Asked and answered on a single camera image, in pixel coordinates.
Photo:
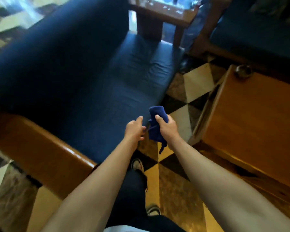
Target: sneaker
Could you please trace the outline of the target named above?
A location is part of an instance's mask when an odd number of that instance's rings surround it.
[[[152,205],[147,209],[147,216],[158,216],[161,215],[160,208],[157,205]]]
[[[143,167],[143,163],[140,159],[134,159],[132,160],[132,163],[131,163],[131,168],[134,169],[134,170],[141,170],[142,173],[144,173],[144,167]]]

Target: cleaning cloth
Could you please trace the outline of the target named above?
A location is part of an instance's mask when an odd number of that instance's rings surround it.
[[[154,140],[155,142],[161,142],[161,149],[159,151],[159,154],[161,154],[163,149],[166,147],[167,142],[163,138],[163,136],[161,135],[160,125],[156,121],[155,116],[159,115],[160,117],[162,117],[162,119],[166,123],[169,122],[169,119],[168,119],[168,116],[166,115],[166,112],[165,112],[163,106],[151,107],[151,108],[149,108],[149,113],[151,115],[151,119],[149,120],[150,128],[148,129],[148,136],[149,136],[149,139]]]

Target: sofa seat cushion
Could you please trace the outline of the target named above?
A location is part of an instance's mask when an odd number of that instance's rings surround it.
[[[231,4],[213,31],[210,41],[251,61],[284,69],[290,67],[290,26],[285,22],[233,10]]]
[[[104,161],[129,121],[142,115],[147,125],[148,108],[162,101],[182,54],[169,43],[128,33],[105,70],[71,100],[53,133],[93,161]]]

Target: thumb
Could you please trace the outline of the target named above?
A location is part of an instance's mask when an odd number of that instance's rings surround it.
[[[159,125],[165,124],[165,121],[163,120],[161,116],[155,115],[155,118]]]
[[[139,116],[139,117],[136,119],[136,122],[142,124],[142,122],[143,122],[143,116]]]

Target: person's right hand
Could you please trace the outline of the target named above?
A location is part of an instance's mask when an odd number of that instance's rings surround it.
[[[162,117],[160,117],[159,115],[156,115],[156,121],[159,123],[160,125],[160,132],[163,136],[163,138],[167,141],[168,146],[172,149],[172,144],[174,142],[174,140],[176,139],[181,139],[178,130],[177,130],[177,125],[175,120],[173,120],[173,118],[170,115],[167,115],[169,122],[166,123]]]

